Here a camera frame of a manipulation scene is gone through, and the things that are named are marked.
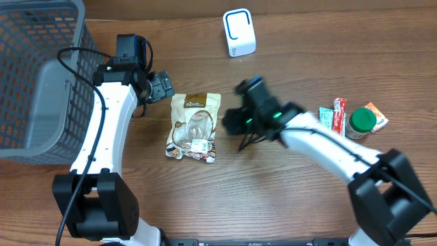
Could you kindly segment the brown white snack pouch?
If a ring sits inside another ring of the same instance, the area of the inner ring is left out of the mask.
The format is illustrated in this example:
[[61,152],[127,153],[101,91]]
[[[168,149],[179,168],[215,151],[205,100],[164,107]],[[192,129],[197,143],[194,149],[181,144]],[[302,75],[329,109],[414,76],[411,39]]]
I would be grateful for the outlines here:
[[174,159],[187,156],[214,163],[220,106],[220,94],[175,94],[171,100],[171,130],[165,148],[166,156]]

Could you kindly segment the teal snack bag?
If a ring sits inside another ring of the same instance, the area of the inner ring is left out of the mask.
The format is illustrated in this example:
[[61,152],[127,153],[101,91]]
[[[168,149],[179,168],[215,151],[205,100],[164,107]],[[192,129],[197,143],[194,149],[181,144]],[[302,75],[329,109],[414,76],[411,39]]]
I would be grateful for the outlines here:
[[328,109],[325,107],[319,108],[319,121],[320,123],[328,129],[333,128],[333,109]]

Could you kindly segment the red white stick pack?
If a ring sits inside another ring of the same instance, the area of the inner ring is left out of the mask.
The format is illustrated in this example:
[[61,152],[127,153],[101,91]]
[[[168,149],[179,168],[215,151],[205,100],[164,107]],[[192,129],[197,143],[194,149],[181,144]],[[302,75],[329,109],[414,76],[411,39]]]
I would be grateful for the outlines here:
[[347,100],[345,98],[334,99],[332,130],[343,137],[346,135],[346,105]]

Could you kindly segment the green lidded can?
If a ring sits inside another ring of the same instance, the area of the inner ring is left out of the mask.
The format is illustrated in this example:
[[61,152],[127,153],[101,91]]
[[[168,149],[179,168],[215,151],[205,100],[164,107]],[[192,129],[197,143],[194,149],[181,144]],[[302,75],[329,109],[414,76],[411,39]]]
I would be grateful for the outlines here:
[[377,118],[373,111],[367,108],[360,108],[354,111],[348,118],[346,125],[346,137],[350,139],[361,139],[371,132],[376,125]]

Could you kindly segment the orange tissue pack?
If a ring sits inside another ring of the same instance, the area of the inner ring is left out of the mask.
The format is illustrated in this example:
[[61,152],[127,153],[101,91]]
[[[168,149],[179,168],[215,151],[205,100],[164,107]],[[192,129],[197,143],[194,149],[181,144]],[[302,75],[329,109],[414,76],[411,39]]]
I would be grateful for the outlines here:
[[364,108],[369,109],[376,116],[376,125],[371,129],[372,133],[384,128],[389,123],[389,119],[372,102],[366,104]]

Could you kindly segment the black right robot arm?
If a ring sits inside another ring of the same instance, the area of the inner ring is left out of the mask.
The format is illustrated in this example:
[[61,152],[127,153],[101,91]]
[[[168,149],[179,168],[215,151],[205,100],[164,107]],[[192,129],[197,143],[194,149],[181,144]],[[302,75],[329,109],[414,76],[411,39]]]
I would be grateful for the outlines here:
[[239,108],[228,109],[223,126],[242,135],[239,150],[261,141],[279,141],[334,174],[348,188],[358,230],[343,245],[399,245],[436,208],[410,161],[398,150],[386,153],[360,145],[327,129],[301,106],[281,105],[263,77],[235,88]]

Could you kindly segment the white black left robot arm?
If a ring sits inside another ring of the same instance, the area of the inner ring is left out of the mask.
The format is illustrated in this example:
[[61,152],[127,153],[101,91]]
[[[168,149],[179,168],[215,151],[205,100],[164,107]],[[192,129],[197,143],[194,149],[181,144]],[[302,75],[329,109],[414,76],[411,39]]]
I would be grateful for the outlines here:
[[137,107],[172,97],[167,71],[152,71],[153,49],[136,34],[119,34],[116,54],[98,65],[90,79],[69,65],[65,69],[88,84],[94,103],[82,149],[69,174],[56,175],[52,192],[62,213],[55,243],[67,229],[74,238],[103,245],[165,244],[162,229],[139,214],[139,203],[122,178],[122,155],[131,117]]

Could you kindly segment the white barcode scanner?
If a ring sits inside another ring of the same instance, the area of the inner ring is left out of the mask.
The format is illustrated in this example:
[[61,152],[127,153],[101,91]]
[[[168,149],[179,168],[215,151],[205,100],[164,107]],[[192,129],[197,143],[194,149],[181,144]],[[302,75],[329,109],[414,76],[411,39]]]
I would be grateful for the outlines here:
[[249,55],[256,51],[255,30],[248,9],[240,8],[224,13],[223,26],[230,57]]

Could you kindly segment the grey plastic basket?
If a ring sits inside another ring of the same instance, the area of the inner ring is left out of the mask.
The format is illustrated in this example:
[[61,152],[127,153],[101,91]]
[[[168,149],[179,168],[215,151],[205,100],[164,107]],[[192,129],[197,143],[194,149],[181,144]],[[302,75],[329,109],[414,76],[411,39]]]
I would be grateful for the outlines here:
[[103,58],[82,1],[1,2],[1,158],[71,164],[83,144]]

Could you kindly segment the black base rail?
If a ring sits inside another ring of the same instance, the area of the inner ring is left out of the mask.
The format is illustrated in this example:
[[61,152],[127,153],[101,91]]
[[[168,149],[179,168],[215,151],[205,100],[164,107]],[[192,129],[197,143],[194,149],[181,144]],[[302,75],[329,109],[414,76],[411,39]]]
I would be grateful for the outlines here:
[[345,238],[314,238],[306,241],[199,241],[195,238],[166,238],[166,246],[346,246]]

